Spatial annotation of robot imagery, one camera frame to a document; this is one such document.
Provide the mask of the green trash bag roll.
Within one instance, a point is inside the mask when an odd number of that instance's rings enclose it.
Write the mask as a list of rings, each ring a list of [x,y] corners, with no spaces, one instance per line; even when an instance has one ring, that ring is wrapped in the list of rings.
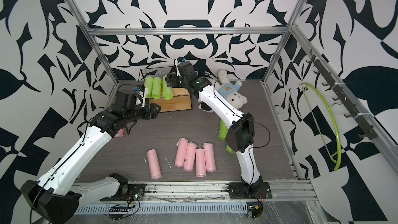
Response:
[[[171,100],[173,98],[173,88],[170,88],[167,86],[167,82],[166,82],[166,78],[167,76],[163,76],[162,78],[162,97],[165,100]]]
[[[227,127],[227,125],[220,120],[220,129],[219,129],[219,138],[221,140],[225,140],[228,134],[229,128]]]
[[[235,153],[235,151],[232,150],[232,149],[230,148],[229,145],[227,145],[226,150],[227,150],[227,152],[229,152],[229,153]]]
[[[161,98],[162,93],[162,79],[155,77],[152,84],[152,98],[158,100]]]
[[[152,92],[153,92],[153,81],[154,77],[153,76],[146,76],[144,79],[144,87],[145,92],[146,92],[146,98],[152,98]]]

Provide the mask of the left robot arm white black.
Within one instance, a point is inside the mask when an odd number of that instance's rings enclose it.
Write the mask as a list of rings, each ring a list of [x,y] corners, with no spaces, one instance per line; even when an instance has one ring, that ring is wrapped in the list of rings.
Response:
[[[73,186],[92,158],[116,134],[139,120],[156,119],[162,107],[146,100],[145,90],[117,92],[115,101],[96,114],[76,144],[39,180],[28,180],[21,187],[32,211],[52,224],[66,223],[77,210],[104,198],[128,197],[127,178],[113,173],[84,186]]]

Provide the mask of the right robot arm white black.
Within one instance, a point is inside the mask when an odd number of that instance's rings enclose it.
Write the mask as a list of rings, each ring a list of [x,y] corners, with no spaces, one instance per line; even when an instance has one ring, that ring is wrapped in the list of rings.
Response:
[[[244,114],[233,107],[219,92],[215,85],[204,76],[200,77],[193,64],[185,59],[174,60],[173,68],[166,77],[166,83],[171,88],[184,88],[207,104],[226,124],[229,132],[226,142],[235,151],[240,169],[243,186],[253,192],[258,191],[263,184],[262,176],[257,169],[254,158],[255,126],[253,116]]]

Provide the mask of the pink trash bag roll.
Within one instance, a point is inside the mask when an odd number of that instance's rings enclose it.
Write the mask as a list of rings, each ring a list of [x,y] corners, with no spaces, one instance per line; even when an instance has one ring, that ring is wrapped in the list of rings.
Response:
[[[202,178],[207,176],[205,152],[203,148],[196,150],[196,177]]]
[[[206,171],[215,172],[217,168],[215,162],[214,145],[212,143],[204,143],[203,149],[205,155]]]
[[[160,164],[158,160],[157,151],[155,149],[151,149],[147,151],[148,165],[151,179],[159,179],[162,177]]]
[[[196,155],[197,144],[189,142],[185,154],[185,160],[183,164],[183,170],[187,172],[193,171],[195,155]]]
[[[185,156],[186,156],[186,151],[188,147],[188,140],[185,138],[181,138],[177,142],[177,153],[175,157],[175,163],[174,165],[176,167],[183,167],[184,162],[185,162]]]

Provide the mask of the pink plastic toy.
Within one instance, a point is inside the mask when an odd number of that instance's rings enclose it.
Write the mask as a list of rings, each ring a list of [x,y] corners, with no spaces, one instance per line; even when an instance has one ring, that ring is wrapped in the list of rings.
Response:
[[[118,131],[118,133],[114,136],[114,138],[122,138],[124,135],[124,129]]]

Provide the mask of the small doll striped hat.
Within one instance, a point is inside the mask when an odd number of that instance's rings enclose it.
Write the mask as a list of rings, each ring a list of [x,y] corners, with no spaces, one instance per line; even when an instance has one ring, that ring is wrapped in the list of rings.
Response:
[[[199,107],[200,110],[202,110],[204,112],[207,112],[207,113],[213,113],[214,112],[213,109],[210,106],[208,106],[206,103],[204,103],[203,101],[198,100],[198,102],[199,102],[198,107]]]

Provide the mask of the white teddy bear blue shirt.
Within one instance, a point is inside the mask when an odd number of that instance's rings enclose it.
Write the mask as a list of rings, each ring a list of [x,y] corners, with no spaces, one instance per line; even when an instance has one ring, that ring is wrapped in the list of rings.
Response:
[[[215,89],[237,110],[248,103],[248,99],[238,92],[241,86],[242,82],[240,80],[232,83],[228,79],[226,70],[221,69],[218,72],[218,80],[215,82]]]

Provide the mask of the green plastic hanger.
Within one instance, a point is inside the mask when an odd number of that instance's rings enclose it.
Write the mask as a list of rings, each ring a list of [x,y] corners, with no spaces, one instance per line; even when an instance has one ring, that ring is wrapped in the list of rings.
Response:
[[[341,162],[342,162],[342,146],[341,146],[340,130],[339,130],[337,121],[335,119],[334,113],[332,111],[332,107],[328,104],[328,102],[326,101],[326,99],[323,96],[323,94],[320,91],[318,91],[315,88],[315,86],[313,86],[312,84],[304,82],[304,83],[301,83],[300,86],[302,86],[303,95],[304,95],[305,100],[307,102],[307,105],[308,105],[308,107],[310,109],[310,112],[311,112],[311,115],[313,117],[313,121],[314,121],[314,123],[316,125],[316,128],[317,128],[319,134],[321,135],[321,139],[322,139],[322,141],[324,143],[324,147],[326,149],[326,152],[327,152],[330,160],[335,164],[333,170],[337,172],[340,169]],[[330,119],[331,119],[332,124],[333,124],[335,140],[336,140],[337,149],[336,149],[335,153],[330,153],[329,149],[327,148],[327,145],[326,145],[326,142],[324,140],[323,134],[321,133],[321,130],[320,130],[320,126],[319,126],[319,124],[318,124],[318,122],[316,120],[316,117],[315,117],[315,115],[313,113],[313,110],[312,110],[312,107],[310,105],[310,101],[309,101],[308,97],[306,96],[306,92],[309,89],[313,90],[317,94],[317,96],[321,99],[322,103],[324,104],[325,108],[327,109],[327,111],[329,113]]]

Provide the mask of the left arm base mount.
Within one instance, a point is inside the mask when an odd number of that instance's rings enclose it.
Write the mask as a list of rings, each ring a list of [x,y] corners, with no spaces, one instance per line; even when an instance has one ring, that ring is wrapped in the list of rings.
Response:
[[[103,202],[110,201],[132,201],[145,195],[146,184],[131,184],[122,182],[114,196],[101,199]]]

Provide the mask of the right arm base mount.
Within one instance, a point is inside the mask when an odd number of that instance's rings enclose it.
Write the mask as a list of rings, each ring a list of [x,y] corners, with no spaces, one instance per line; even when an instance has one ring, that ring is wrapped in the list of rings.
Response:
[[[272,199],[272,192],[268,182],[264,182],[260,176],[253,184],[242,181],[241,183],[229,183],[227,192],[231,199]]]

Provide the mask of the black wall hook rack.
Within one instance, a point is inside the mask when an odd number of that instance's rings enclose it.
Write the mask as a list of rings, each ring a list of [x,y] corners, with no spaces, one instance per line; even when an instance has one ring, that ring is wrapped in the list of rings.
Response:
[[[359,137],[369,140],[376,139],[378,134],[374,130],[374,126],[366,120],[366,113],[360,112],[358,104],[353,101],[353,96],[349,96],[348,89],[345,89],[346,84],[332,72],[324,58],[311,54],[311,58],[307,62],[313,63],[317,69],[314,73],[320,74],[325,79],[325,83],[322,85],[329,87],[335,93],[336,97],[333,98],[334,103],[332,105],[344,105],[348,111],[348,114],[344,114],[344,117],[352,118],[358,124],[363,132],[363,134],[359,134]]]

